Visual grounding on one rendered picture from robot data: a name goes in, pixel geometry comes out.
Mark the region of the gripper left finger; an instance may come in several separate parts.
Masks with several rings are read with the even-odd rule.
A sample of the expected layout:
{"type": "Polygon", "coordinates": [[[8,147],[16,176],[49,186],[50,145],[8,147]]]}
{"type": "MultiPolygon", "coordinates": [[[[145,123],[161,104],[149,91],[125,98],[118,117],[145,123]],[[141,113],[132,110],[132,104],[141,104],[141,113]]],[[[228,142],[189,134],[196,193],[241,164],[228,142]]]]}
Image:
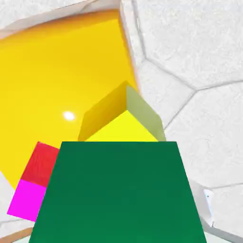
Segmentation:
{"type": "Polygon", "coordinates": [[[0,243],[13,243],[17,240],[30,236],[32,231],[33,231],[33,227],[29,227],[29,228],[17,231],[15,233],[12,233],[10,235],[0,238],[0,243]]]}

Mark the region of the small yellow cube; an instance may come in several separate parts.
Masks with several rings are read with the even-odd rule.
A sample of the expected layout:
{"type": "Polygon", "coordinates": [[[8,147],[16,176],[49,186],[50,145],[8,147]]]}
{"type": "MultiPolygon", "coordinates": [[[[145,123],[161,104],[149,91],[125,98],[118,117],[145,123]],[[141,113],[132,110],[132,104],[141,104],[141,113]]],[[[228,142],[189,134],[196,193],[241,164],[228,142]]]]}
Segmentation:
{"type": "Polygon", "coordinates": [[[160,116],[127,82],[88,110],[79,141],[166,141],[160,116]]]}

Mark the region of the small green cube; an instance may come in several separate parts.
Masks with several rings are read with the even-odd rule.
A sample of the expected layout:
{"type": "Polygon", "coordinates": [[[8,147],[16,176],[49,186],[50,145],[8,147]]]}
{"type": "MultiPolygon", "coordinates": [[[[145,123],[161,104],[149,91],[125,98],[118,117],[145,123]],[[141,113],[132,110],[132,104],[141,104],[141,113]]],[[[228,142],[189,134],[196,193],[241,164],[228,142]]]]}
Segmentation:
{"type": "Polygon", "coordinates": [[[177,143],[63,142],[29,243],[206,243],[177,143]]]}

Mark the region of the large yellow box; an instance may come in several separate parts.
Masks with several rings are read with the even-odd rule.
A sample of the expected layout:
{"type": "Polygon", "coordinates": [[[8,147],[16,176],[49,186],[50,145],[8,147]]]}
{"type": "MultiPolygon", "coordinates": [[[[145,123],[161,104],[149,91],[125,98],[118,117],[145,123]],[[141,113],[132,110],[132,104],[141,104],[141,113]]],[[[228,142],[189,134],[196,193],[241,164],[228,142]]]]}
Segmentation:
{"type": "Polygon", "coordinates": [[[83,114],[137,87],[118,10],[71,16],[0,40],[0,172],[16,187],[37,142],[78,138],[83,114]]]}

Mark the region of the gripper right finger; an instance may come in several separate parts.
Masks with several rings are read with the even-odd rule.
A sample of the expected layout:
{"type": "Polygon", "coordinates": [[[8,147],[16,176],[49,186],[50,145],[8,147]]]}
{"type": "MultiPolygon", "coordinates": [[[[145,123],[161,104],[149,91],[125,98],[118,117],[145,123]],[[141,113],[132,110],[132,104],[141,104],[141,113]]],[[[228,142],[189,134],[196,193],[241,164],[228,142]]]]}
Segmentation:
{"type": "Polygon", "coordinates": [[[243,238],[214,227],[211,202],[212,189],[189,179],[189,185],[200,217],[207,243],[243,243],[243,238]]]}

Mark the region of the small magenta cube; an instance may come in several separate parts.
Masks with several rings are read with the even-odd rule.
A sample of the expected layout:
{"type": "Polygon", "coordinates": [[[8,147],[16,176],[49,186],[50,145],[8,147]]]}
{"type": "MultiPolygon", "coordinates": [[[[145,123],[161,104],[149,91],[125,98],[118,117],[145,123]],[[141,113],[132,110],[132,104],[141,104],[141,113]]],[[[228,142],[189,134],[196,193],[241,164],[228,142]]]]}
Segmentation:
{"type": "Polygon", "coordinates": [[[8,215],[35,222],[59,149],[38,142],[19,180],[8,215]]]}

